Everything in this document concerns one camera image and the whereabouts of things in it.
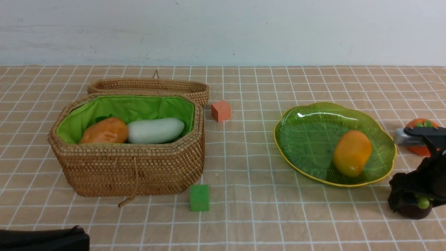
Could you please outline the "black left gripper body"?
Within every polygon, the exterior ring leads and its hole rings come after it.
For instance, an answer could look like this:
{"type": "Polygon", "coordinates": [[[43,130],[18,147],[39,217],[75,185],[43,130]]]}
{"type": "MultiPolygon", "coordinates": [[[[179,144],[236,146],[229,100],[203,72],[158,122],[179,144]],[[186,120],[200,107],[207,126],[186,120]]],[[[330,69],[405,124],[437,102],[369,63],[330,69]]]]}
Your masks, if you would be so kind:
{"type": "Polygon", "coordinates": [[[89,251],[90,237],[80,226],[60,230],[0,230],[1,251],[89,251]]]}

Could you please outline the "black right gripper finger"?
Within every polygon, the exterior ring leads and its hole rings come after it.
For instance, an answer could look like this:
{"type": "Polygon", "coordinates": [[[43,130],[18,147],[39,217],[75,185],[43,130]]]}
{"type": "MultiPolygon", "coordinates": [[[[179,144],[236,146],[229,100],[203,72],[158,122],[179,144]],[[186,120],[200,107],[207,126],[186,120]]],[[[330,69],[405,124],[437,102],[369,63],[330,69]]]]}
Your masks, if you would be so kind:
{"type": "Polygon", "coordinates": [[[422,187],[422,173],[396,173],[389,181],[391,192],[387,199],[393,211],[414,207],[423,210],[424,202],[416,195],[422,187]]]}

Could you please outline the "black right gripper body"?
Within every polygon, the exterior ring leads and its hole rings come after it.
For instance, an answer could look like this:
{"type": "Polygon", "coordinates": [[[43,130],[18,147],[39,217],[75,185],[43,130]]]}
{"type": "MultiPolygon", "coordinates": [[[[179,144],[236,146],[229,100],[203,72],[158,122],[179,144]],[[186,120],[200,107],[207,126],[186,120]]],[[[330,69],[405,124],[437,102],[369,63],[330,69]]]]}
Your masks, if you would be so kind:
{"type": "Polygon", "coordinates": [[[410,145],[424,143],[430,156],[425,157],[415,171],[409,173],[411,186],[433,199],[445,199],[445,128],[405,127],[410,145]]]}

